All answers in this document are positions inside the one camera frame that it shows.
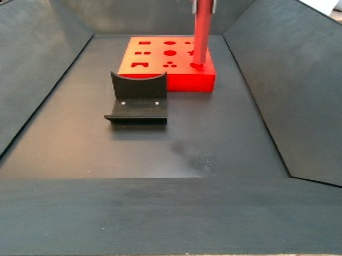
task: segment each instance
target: red pole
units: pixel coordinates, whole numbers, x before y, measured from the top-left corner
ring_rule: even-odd
[[[209,47],[209,33],[212,25],[212,14],[214,0],[194,0],[196,18],[196,46],[194,46],[194,66],[201,67],[206,63],[206,53]]]

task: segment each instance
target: black plastic part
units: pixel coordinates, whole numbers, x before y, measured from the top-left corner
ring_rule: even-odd
[[[117,100],[105,118],[118,124],[166,124],[168,74],[148,79],[112,76]]]

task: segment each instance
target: box floor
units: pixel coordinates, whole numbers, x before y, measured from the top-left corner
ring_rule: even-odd
[[[342,190],[289,178],[224,37],[166,128],[104,118],[129,40],[93,39],[2,159],[0,254],[341,254]]]

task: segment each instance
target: hole in red block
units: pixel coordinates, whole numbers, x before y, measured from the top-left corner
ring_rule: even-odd
[[[144,66],[145,68],[149,67],[149,62],[134,62],[132,67],[136,68],[138,66]]]
[[[166,41],[165,44],[168,44],[168,45],[174,45],[174,44],[177,44],[177,42],[174,42],[174,41]]]
[[[177,52],[173,51],[173,50],[169,50],[169,51],[165,51],[165,55],[166,55],[166,56],[176,56],[176,55],[177,55]]]

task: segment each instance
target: gray floor panel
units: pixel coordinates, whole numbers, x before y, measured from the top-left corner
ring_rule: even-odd
[[[169,125],[116,127],[110,72],[130,37],[97,37],[0,163],[0,178],[288,177],[221,36],[213,94],[170,93]]]

